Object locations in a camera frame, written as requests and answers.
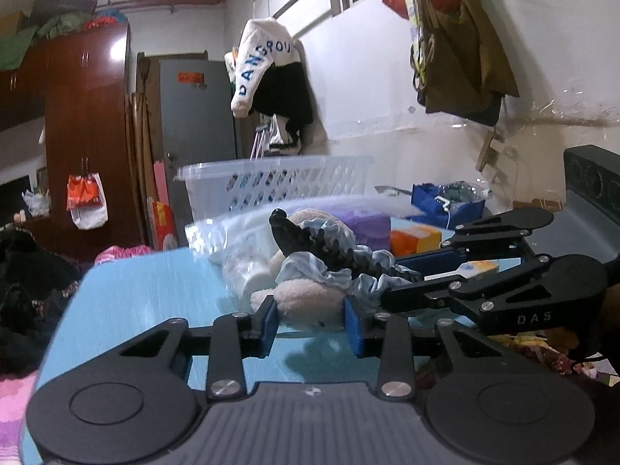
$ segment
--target jacket sleeve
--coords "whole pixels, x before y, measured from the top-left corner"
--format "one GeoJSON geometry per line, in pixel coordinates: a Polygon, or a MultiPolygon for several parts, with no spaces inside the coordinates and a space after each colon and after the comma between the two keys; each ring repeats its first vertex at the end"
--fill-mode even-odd
{"type": "Polygon", "coordinates": [[[265,72],[274,63],[272,53],[265,45],[265,35],[258,28],[239,47],[235,69],[236,87],[231,102],[232,114],[237,118],[248,116],[256,89],[265,72]]]}

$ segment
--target brown bag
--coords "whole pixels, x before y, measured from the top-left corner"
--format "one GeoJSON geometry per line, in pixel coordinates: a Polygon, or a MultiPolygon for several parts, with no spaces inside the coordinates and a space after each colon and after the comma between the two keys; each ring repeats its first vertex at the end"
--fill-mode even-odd
{"type": "Polygon", "coordinates": [[[480,0],[461,0],[458,16],[437,12],[421,0],[425,50],[421,98],[427,113],[475,114],[518,97],[515,77],[480,0]]]}

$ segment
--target black speaker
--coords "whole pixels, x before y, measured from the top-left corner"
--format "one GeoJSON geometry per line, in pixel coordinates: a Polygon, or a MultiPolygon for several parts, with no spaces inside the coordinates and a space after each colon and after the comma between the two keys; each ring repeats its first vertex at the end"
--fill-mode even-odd
{"type": "Polygon", "coordinates": [[[572,190],[620,226],[620,155],[596,147],[564,150],[566,190],[572,190]]]}

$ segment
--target plastic bottle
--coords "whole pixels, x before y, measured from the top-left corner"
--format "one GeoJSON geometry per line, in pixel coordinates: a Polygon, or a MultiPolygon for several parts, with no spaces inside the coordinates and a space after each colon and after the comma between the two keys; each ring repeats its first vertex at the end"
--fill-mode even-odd
{"type": "Polygon", "coordinates": [[[438,188],[439,196],[459,203],[478,203],[493,196],[489,185],[481,178],[478,178],[476,183],[454,181],[440,185],[438,188]]]}

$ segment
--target brown wooden cabinet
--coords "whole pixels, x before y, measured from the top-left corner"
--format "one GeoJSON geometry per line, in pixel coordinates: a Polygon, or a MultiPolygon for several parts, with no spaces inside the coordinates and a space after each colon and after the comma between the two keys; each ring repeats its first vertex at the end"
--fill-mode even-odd
{"type": "Polygon", "coordinates": [[[45,98],[51,218],[32,225],[43,246],[80,262],[111,245],[143,242],[125,132],[128,45],[128,24],[82,31],[38,43],[19,70],[0,72],[0,99],[45,98]],[[100,175],[108,221],[80,231],[66,211],[67,178],[81,174],[86,160],[100,175]]]}

